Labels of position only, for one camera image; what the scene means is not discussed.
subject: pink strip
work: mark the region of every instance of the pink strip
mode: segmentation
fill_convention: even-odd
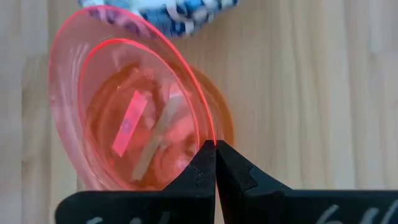
[[[137,127],[137,123],[144,112],[146,105],[147,100],[138,91],[135,91],[112,145],[113,150],[120,157],[122,157],[126,151],[127,144]]]

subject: light wood background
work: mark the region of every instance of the light wood background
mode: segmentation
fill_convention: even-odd
[[[76,2],[1,1],[0,223],[53,223],[83,188],[46,79]],[[174,43],[225,94],[236,148],[264,171],[294,188],[398,189],[397,11],[396,0],[241,0]]]

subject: transparent cup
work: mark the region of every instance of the transparent cup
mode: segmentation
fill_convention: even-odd
[[[89,189],[162,190],[205,140],[223,138],[212,114],[225,113],[233,141],[228,109],[212,111],[175,47],[123,9],[88,7],[64,23],[51,49],[49,95],[64,148]]]

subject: wood grain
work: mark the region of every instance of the wood grain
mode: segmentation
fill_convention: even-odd
[[[2,2],[0,223],[53,223],[59,201],[84,189],[47,101],[48,51],[77,9]],[[236,149],[264,171],[293,188],[398,189],[397,10],[395,0],[241,0],[173,43],[225,95]]]

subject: patterned cloth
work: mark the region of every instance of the patterned cloth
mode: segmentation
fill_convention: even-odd
[[[132,0],[79,0],[79,3],[82,7],[109,5],[127,9],[142,16],[167,37],[179,37],[193,34],[219,12],[235,6],[238,0],[174,0],[173,4],[143,9],[136,9]]]

